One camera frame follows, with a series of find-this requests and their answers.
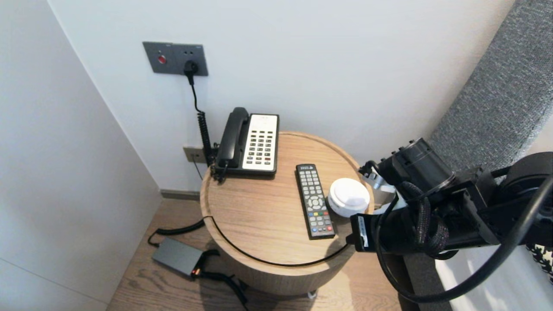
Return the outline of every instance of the white wall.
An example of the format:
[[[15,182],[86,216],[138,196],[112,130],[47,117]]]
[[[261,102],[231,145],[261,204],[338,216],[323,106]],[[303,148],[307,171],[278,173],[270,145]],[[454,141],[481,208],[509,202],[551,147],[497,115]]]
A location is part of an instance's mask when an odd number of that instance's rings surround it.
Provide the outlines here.
[[[203,44],[197,78],[212,141],[235,106],[327,138],[360,163],[427,136],[513,0],[49,0],[160,188],[198,190],[190,87],[152,73],[141,42]]]
[[[0,309],[105,309],[157,185],[46,1],[1,1],[0,42]]]
[[[528,154],[553,151],[553,117],[545,124]],[[461,250],[447,261],[436,261],[436,270],[445,288],[461,283],[483,265],[497,246]],[[553,295],[547,275],[524,246],[480,286],[451,301],[454,310],[552,310]]]

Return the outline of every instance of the white cup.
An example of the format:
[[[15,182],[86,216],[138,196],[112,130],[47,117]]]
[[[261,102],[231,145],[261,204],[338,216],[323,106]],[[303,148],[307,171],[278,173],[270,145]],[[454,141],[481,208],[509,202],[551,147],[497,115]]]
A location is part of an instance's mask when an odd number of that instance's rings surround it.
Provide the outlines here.
[[[342,217],[364,213],[369,206],[371,196],[365,186],[351,178],[340,178],[330,186],[328,204]]]

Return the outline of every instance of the white cup lid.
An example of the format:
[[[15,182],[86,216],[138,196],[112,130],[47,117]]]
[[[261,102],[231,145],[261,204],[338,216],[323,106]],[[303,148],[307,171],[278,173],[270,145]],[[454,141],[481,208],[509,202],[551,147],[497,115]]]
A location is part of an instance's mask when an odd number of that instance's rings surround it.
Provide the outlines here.
[[[340,178],[330,186],[333,201],[341,208],[358,210],[369,204],[371,197],[363,184],[351,178]]]

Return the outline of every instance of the cable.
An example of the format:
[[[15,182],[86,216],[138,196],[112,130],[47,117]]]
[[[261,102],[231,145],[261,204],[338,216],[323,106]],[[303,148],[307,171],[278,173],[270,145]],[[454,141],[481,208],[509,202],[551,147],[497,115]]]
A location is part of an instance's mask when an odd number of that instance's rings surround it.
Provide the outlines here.
[[[200,179],[203,181],[204,177],[200,173],[200,169],[198,168],[198,165],[196,164],[196,160],[194,160],[194,156],[192,156],[192,162],[194,162],[194,166],[196,167],[196,171],[198,171],[198,175],[200,176]]]
[[[414,303],[431,303],[431,302],[443,302],[455,299],[461,295],[464,295],[471,291],[474,287],[480,285],[484,280],[486,280],[513,252],[513,250],[520,244],[530,226],[534,222],[536,215],[538,214],[540,207],[545,202],[547,197],[551,194],[553,190],[553,175],[549,175],[544,182],[541,184],[540,188],[536,191],[532,197],[530,203],[526,206],[523,213],[520,215],[519,220],[515,223],[503,243],[499,245],[499,248],[493,253],[493,255],[478,269],[473,275],[469,276],[461,284],[448,289],[439,294],[431,294],[426,296],[417,296],[413,293],[408,292],[406,289],[401,287],[398,281],[394,278],[388,265],[384,262],[384,257],[382,254],[382,246],[380,244],[380,228],[382,224],[391,213],[395,203],[397,202],[397,194],[394,197],[394,201],[386,209],[383,215],[378,219],[376,233],[375,233],[375,248],[377,252],[378,262],[382,271],[386,275],[388,281],[392,284],[396,291],[407,300],[410,300]]]
[[[266,260],[263,260],[263,259],[260,259],[260,258],[257,258],[256,256],[253,256],[253,255],[250,255],[248,253],[246,253],[245,251],[241,250],[238,246],[234,245],[234,243],[232,243],[226,236],[225,234],[223,233],[223,231],[221,231],[221,229],[219,229],[219,226],[217,226],[217,222],[215,221],[215,218],[213,218],[213,216],[205,216],[205,218],[208,218],[210,217],[212,220],[213,220],[213,224],[215,225],[215,228],[217,228],[217,231],[219,231],[219,233],[221,234],[221,236],[223,237],[223,239],[225,241],[227,241],[227,243],[229,243],[232,247],[234,247],[235,250],[239,251],[240,253],[242,253],[243,255],[251,258],[251,259],[254,259],[254,260],[257,260],[259,262],[263,262],[263,263],[267,263],[269,265],[273,265],[273,266],[280,266],[280,267],[304,267],[304,266],[311,266],[311,265],[314,265],[316,263],[319,263],[319,262],[323,262],[323,261],[327,261],[329,260],[330,258],[336,256],[337,254],[341,253],[343,250],[346,249],[346,247],[349,246],[349,244],[345,244],[344,246],[342,246],[339,250],[337,250],[336,252],[322,258],[322,259],[319,259],[319,260],[315,260],[315,261],[311,261],[311,262],[304,262],[304,263],[278,263],[278,262],[270,262],[270,261],[266,261]]]
[[[211,142],[209,139],[209,132],[207,130],[206,113],[198,109],[198,98],[196,96],[196,89],[194,88],[194,74],[198,72],[198,65],[189,60],[184,64],[184,75],[188,78],[188,83],[192,87],[192,94],[194,94],[194,108],[198,112],[198,125],[200,126],[200,135],[202,137],[202,144],[204,145],[204,156],[206,158],[207,166],[213,163],[213,154],[211,150]]]
[[[179,235],[179,234],[185,234],[185,233],[188,233],[188,232],[198,230],[199,228],[202,228],[203,226],[205,226],[204,219],[205,219],[205,217],[202,218],[200,221],[198,221],[197,223],[195,223],[193,225],[190,225],[188,227],[178,228],[178,229],[157,228],[157,230],[155,230],[154,233],[152,233],[152,235],[150,235],[150,237],[148,238],[148,244],[150,244],[152,246],[155,246],[155,247],[159,247],[159,243],[153,243],[152,242],[152,237],[154,237],[154,235],[156,235],[156,234],[159,234],[159,235]]]

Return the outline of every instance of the wall outlet panel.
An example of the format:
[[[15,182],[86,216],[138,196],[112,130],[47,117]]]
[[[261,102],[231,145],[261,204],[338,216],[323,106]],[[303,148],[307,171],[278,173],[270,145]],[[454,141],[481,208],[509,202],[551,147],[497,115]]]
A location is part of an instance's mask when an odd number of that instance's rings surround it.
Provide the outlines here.
[[[184,64],[193,60],[198,64],[196,76],[207,76],[204,46],[201,44],[173,44],[168,42],[142,42],[152,66],[158,74],[184,75]]]
[[[207,76],[207,64],[203,45],[173,44],[173,55],[175,55],[176,63],[179,68],[184,68],[184,64],[187,61],[193,60],[198,64],[198,72],[195,76]]]
[[[203,148],[183,147],[188,162],[207,163]]]

